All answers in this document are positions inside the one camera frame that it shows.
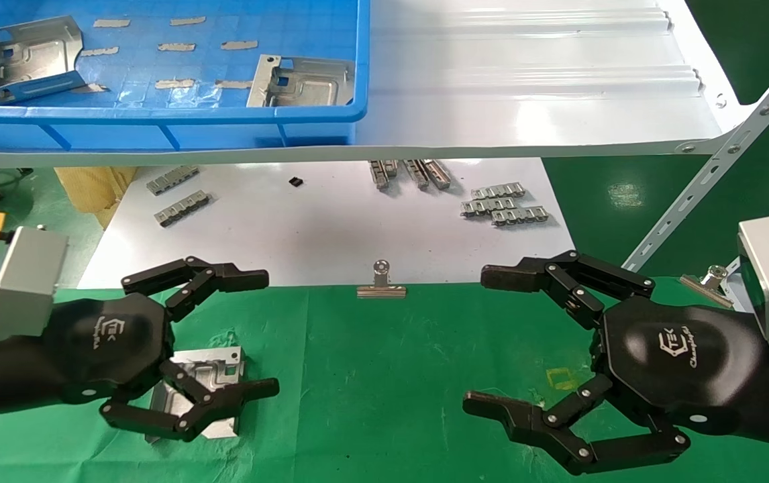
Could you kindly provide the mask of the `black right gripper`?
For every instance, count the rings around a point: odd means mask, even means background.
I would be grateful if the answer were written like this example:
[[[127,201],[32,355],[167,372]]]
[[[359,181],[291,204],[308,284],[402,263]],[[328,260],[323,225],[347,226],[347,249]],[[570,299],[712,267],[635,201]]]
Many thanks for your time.
[[[597,329],[597,370],[606,376],[550,409],[488,392],[462,397],[467,415],[500,422],[511,442],[544,450],[569,474],[669,464],[690,447],[673,425],[769,443],[769,345],[752,314],[660,305],[648,298],[651,278],[576,250],[483,266],[480,284],[544,292],[581,327]],[[605,311],[591,289],[623,302]],[[649,433],[578,437],[572,426],[605,401]]]

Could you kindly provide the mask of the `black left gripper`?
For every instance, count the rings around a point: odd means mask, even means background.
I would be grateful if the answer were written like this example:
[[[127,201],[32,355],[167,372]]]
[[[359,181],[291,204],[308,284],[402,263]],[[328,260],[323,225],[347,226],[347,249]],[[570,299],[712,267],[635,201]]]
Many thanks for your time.
[[[189,256],[121,279],[126,297],[57,303],[43,332],[0,341],[0,415],[110,398],[100,413],[117,430],[191,442],[219,420],[240,416],[246,403],[277,396],[274,377],[215,391],[170,361],[170,322],[182,321],[216,292],[262,290],[265,270],[241,271]],[[164,306],[149,299],[179,287]],[[164,382],[191,403],[182,415],[130,406]]]

